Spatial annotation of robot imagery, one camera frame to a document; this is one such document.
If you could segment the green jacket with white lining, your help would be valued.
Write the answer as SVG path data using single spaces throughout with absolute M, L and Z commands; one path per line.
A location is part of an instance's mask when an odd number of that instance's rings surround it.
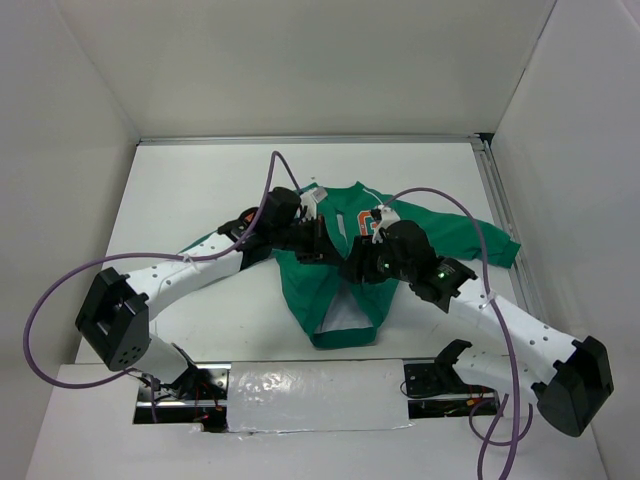
M 350 253 L 355 237 L 371 235 L 376 228 L 370 211 L 391 196 L 360 182 L 348 188 L 304 188 L 320 195 L 317 212 L 326 222 L 329 236 L 341 255 Z M 427 234 L 437 254 L 457 260 L 481 257 L 479 237 L 464 215 L 440 213 L 396 200 L 391 204 L 403 220 L 416 222 Z M 386 320 L 399 282 L 351 284 L 329 265 L 300 263 L 290 251 L 273 253 L 286 304 L 319 349 L 360 347 L 375 341 Z

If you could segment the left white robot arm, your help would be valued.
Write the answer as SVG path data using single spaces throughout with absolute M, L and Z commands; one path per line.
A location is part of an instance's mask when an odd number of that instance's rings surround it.
M 176 399 L 189 397 L 202 380 L 193 360 L 150 331 L 150 323 L 184 296 L 267 259 L 291 251 L 303 263 L 337 266 L 318 208 L 327 192 L 314 187 L 298 194 L 277 187 L 262 209 L 252 208 L 180 253 L 126 274 L 114 268 L 94 278 L 75 321 L 82 337 L 112 372 L 135 369 Z

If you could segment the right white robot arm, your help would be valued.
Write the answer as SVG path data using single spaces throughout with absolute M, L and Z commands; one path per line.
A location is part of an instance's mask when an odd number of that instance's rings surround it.
M 476 273 L 439 256 L 413 221 L 358 236 L 339 268 L 354 284 L 404 281 L 422 300 L 496 339 L 510 341 L 521 397 L 556 430 L 580 436 L 614 390 L 605 345 L 558 331 L 485 290 Z

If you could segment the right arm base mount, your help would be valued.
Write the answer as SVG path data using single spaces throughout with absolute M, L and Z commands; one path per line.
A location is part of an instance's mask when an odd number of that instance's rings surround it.
M 466 417 L 476 407 L 480 416 L 494 415 L 500 406 L 495 391 L 462 380 L 454 363 L 472 344 L 454 340 L 435 358 L 403 362 L 404 380 L 399 386 L 407 399 L 411 420 Z

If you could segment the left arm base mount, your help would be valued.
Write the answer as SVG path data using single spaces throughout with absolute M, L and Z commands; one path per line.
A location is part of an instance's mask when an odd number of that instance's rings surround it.
M 133 423 L 199 424 L 205 431 L 227 428 L 230 363 L 200 363 L 181 386 L 161 383 L 147 374 L 139 381 Z

